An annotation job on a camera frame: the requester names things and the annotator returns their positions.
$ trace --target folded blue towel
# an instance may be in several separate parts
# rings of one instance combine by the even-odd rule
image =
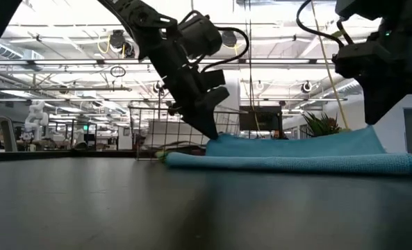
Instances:
[[[206,156],[170,153],[169,167],[391,174],[412,176],[412,155],[389,154],[372,127],[307,140],[261,140],[220,135]]]

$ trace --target white wall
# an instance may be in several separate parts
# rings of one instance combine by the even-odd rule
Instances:
[[[363,95],[351,95],[347,97],[347,101],[342,101],[343,111],[346,116],[347,126],[351,130],[365,128],[365,104],[363,102]],[[343,117],[336,101],[331,101],[324,105],[323,111],[329,117],[337,117],[337,123],[341,128],[346,128]]]
[[[388,153],[408,152],[406,139],[412,136],[412,119],[410,116],[409,121],[405,121],[405,110],[412,110],[412,94],[400,100],[374,125],[377,137]]]

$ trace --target yellow cable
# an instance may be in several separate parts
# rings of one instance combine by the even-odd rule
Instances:
[[[314,15],[314,20],[315,20],[315,25],[317,26],[317,31],[320,32],[320,27],[318,26],[317,15],[315,14],[315,6],[314,6],[314,1],[313,1],[313,0],[311,0],[311,5],[312,5],[312,12],[313,12],[313,15]],[[322,47],[322,53],[323,53],[323,57],[324,57],[324,63],[326,64],[326,70],[328,71],[328,77],[329,77],[329,80],[331,81],[333,93],[334,93],[335,96],[336,96],[337,103],[338,103],[338,107],[340,108],[340,113],[341,113],[342,118],[343,118],[343,123],[345,124],[345,128],[349,129],[349,126],[347,125],[347,120],[346,120],[345,112],[343,111],[343,107],[342,107],[342,104],[341,104],[341,102],[340,102],[340,98],[338,97],[338,93],[337,93],[336,86],[335,86],[335,84],[333,83],[331,71],[329,70],[328,58],[327,58],[327,56],[326,56],[326,50],[324,49],[323,39],[322,39],[321,36],[318,36],[318,38],[320,39],[320,46]]]
[[[99,44],[99,40],[100,40],[100,39],[101,39],[101,37],[99,36],[99,39],[98,39],[98,42],[97,42],[97,48],[98,48],[99,52],[101,52],[101,53],[108,53],[108,50],[110,49],[110,35],[108,35],[107,50],[106,50],[106,51],[103,51],[103,50],[101,49],[101,45]]]

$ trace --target microfiber cloth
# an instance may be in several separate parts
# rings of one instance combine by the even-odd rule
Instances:
[[[206,156],[170,153],[169,167],[277,170],[412,176],[412,155],[386,153],[374,129],[306,140],[245,139],[220,135],[206,147]]]

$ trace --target black cable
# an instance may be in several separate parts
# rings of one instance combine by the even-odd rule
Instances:
[[[218,62],[214,62],[214,63],[212,63],[212,64],[209,64],[209,65],[205,66],[205,67],[201,70],[201,73],[205,72],[207,69],[209,69],[209,68],[211,68],[211,67],[214,67],[214,66],[217,66],[217,65],[221,65],[221,64],[224,64],[224,63],[228,63],[228,62],[231,62],[231,61],[233,61],[233,60],[240,59],[240,58],[242,58],[242,57],[247,53],[247,51],[249,50],[249,46],[250,46],[249,38],[248,38],[247,35],[246,35],[243,31],[241,31],[239,28],[233,28],[233,27],[222,27],[222,28],[220,28],[220,27],[218,27],[217,29],[218,29],[219,31],[233,31],[233,32],[236,32],[236,33],[242,35],[242,36],[244,37],[244,39],[246,40],[246,47],[245,47],[245,49],[244,49],[239,55],[237,55],[237,56],[234,56],[234,57],[229,58],[229,59],[221,60],[221,61],[218,61]]]
[[[179,24],[182,24],[182,23],[184,23],[185,21],[187,21],[187,19],[189,19],[189,17],[190,17],[191,15],[193,15],[193,14],[200,15],[201,13],[200,13],[199,11],[197,11],[197,10],[192,10],[192,11],[190,11],[190,12],[186,15],[186,17],[184,17],[184,19],[182,19],[182,20],[179,22]]]
[[[336,38],[335,36],[333,36],[333,35],[328,35],[328,34],[326,34],[326,33],[319,32],[319,31],[314,31],[313,29],[310,29],[310,28],[308,28],[308,27],[306,27],[305,25],[302,24],[302,21],[300,21],[300,14],[302,13],[303,9],[304,9],[311,1],[312,1],[312,0],[306,0],[306,1],[300,6],[300,8],[298,9],[298,11],[297,11],[297,25],[298,25],[298,27],[300,27],[302,30],[304,30],[304,31],[306,31],[306,32],[309,32],[309,33],[311,33],[311,34],[320,35],[320,36],[322,36],[322,37],[324,37],[324,38],[327,38],[327,39],[330,39],[330,40],[333,40],[333,41],[337,42],[339,48],[344,47],[345,45],[342,43],[342,41],[340,41],[340,39]]]
[[[337,28],[338,30],[343,34],[343,37],[345,38],[346,42],[348,44],[354,44],[354,41],[351,39],[348,33],[346,33],[345,27],[343,27],[343,19],[339,19],[337,21]]]

